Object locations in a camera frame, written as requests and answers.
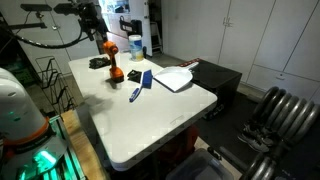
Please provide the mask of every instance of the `white cabinet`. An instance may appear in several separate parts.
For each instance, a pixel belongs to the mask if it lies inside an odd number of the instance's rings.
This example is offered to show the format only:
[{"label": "white cabinet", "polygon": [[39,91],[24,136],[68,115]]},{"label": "white cabinet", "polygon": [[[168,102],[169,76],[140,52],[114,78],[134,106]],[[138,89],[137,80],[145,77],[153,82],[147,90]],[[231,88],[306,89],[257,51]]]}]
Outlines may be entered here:
[{"label": "white cabinet", "polygon": [[275,0],[231,2],[219,65],[242,73],[247,81]]},{"label": "white cabinet", "polygon": [[201,31],[202,28],[198,26],[198,17],[199,13],[201,13],[199,8],[203,2],[194,0],[163,0],[162,3],[166,5],[162,9],[166,9],[167,12],[162,13],[164,23],[166,23],[166,28],[163,29],[164,53],[183,60],[196,58],[197,37],[200,36],[198,31]]},{"label": "white cabinet", "polygon": [[254,65],[252,67],[248,84],[267,91],[272,86],[287,90],[292,95],[309,100],[316,92],[320,83],[301,77],[289,75]]},{"label": "white cabinet", "polygon": [[255,64],[284,70],[317,1],[276,1]]},{"label": "white cabinet", "polygon": [[320,5],[314,11],[285,72],[320,81]]},{"label": "white cabinet", "polygon": [[197,33],[194,34],[196,48],[190,53],[217,64],[225,29],[223,20],[228,15],[230,1],[201,0],[197,3],[200,7],[196,9],[197,12],[194,14],[194,16],[198,16],[194,22],[194,26],[197,27]]},{"label": "white cabinet", "polygon": [[183,60],[199,57],[217,63],[229,3],[229,0],[163,0],[164,53]]}]

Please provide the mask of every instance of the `power drill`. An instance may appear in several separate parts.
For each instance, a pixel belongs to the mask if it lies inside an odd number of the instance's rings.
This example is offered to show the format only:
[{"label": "power drill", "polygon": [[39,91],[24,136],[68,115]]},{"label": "power drill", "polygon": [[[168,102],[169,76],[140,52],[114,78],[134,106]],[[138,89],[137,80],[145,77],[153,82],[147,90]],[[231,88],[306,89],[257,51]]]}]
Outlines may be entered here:
[{"label": "power drill", "polygon": [[106,41],[103,43],[103,50],[106,54],[109,55],[110,61],[111,61],[111,68],[110,71],[110,77],[115,83],[120,83],[124,81],[124,75],[122,70],[117,67],[115,54],[119,52],[118,47],[116,44],[112,41]]}]

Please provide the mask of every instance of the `table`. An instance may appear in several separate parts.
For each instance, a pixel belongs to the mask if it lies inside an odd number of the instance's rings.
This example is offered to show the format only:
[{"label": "table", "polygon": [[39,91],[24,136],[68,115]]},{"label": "table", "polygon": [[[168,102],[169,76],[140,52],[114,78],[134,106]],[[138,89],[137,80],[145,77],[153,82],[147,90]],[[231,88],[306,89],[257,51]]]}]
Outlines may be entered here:
[{"label": "table", "polygon": [[89,139],[81,128],[79,119],[73,111],[61,114],[67,133],[80,162],[81,168],[87,179],[106,179],[110,177],[101,166]]},{"label": "table", "polygon": [[[144,59],[130,60],[129,53],[116,55],[117,65],[125,76],[132,70],[153,74],[163,68]],[[89,68],[94,57],[69,62],[93,123],[114,169],[125,171],[157,150],[172,137],[212,110],[217,97],[190,83],[183,91],[172,93],[157,81],[151,89],[142,89],[139,97],[129,97],[140,85],[128,81],[114,84],[109,68]]]}]

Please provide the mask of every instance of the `white table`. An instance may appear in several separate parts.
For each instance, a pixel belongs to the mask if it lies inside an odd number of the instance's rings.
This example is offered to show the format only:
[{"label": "white table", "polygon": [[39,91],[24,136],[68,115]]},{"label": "white table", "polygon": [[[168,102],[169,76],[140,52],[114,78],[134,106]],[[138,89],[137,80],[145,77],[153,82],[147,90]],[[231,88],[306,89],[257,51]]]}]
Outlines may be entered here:
[{"label": "white table", "polygon": [[89,68],[94,57],[69,62],[111,164],[118,171],[129,169],[157,150],[212,110],[217,101],[213,93],[192,83],[172,93],[152,80],[152,88],[143,88],[130,103],[129,97],[140,85],[127,80],[126,75],[132,69],[151,69],[153,75],[163,69],[148,60],[133,62],[130,57],[129,53],[116,55],[125,75],[125,81],[116,85],[110,80],[110,67]]}]

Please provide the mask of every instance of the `small black object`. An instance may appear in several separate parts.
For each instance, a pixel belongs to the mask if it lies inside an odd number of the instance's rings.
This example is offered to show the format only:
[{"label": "small black object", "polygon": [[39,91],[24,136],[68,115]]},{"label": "small black object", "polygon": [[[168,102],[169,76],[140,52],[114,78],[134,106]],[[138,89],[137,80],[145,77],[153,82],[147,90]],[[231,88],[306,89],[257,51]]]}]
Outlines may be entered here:
[{"label": "small black object", "polygon": [[110,66],[111,62],[107,57],[93,58],[90,60],[89,67],[91,69],[99,69],[105,66]]},{"label": "small black object", "polygon": [[215,153],[212,147],[209,146],[209,147],[207,148],[207,151],[208,151],[208,153],[210,153],[213,157],[215,157],[215,158],[218,159],[219,161],[222,160],[222,157],[221,157],[219,154]]},{"label": "small black object", "polygon": [[140,83],[141,80],[141,71],[132,70],[128,73],[128,80]]},{"label": "small black object", "polygon": [[40,23],[32,23],[32,24],[16,24],[16,25],[11,25],[9,26],[9,28],[11,30],[14,29],[27,29],[27,28],[41,28],[41,29],[45,29],[47,28],[46,24],[44,24],[43,22]]},{"label": "small black object", "polygon": [[126,22],[124,21],[124,17],[120,16],[119,23],[120,29],[122,31],[126,31],[128,36],[134,34],[142,36],[142,23],[140,20],[131,20],[131,22]]},{"label": "small black object", "polygon": [[52,11],[47,4],[21,4],[20,7],[25,11]]},{"label": "small black object", "polygon": [[143,46],[142,52],[143,52],[143,57],[146,59],[147,58],[147,47]]}]

